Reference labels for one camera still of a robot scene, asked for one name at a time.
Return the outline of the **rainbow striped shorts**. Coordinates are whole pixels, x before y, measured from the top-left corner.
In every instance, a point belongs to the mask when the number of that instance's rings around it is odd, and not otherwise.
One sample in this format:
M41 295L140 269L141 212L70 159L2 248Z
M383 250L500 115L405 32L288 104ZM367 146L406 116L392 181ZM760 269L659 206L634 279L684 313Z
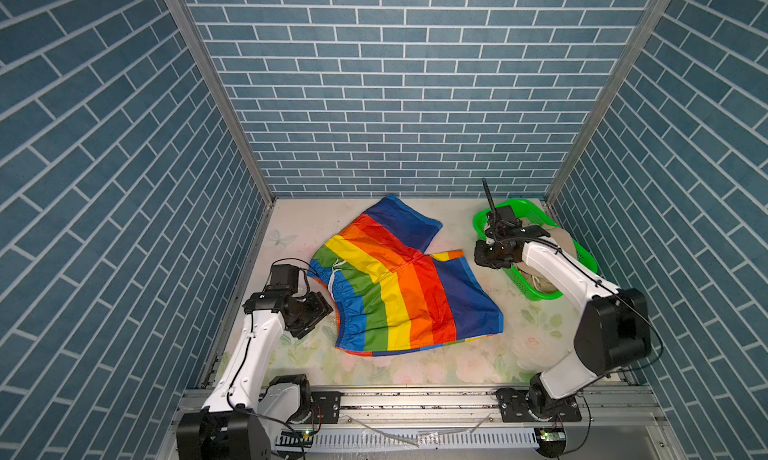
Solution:
M390 195L315 252L309 275L335 304L338 349L386 356L502 333L503 314L464 253L427 253L441 228Z

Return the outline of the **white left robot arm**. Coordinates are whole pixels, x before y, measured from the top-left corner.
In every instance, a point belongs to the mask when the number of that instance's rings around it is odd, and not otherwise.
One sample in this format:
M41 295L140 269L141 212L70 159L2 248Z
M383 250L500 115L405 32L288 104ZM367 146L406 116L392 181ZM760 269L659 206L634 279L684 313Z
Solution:
M261 392L269 359L284 332L302 338L328 314L324 297L288 289L252 294L243 304L241 336L222 378L197 412L182 416L176 430L181 459L273 459L286 436L306 455L306 433L292 423L313 411L304 374L284 375Z

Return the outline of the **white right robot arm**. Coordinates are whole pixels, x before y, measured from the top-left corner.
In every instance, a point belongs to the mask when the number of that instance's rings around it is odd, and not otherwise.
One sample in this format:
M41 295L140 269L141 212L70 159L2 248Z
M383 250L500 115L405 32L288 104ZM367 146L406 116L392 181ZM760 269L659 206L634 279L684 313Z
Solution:
M580 313L572 351L530 380L527 403L532 416L546 421L560 415L578 391L651 353L652 325L642 292L593 275L557 244L541 237L478 240L474 259L494 269L510 267L515 260L525 262Z

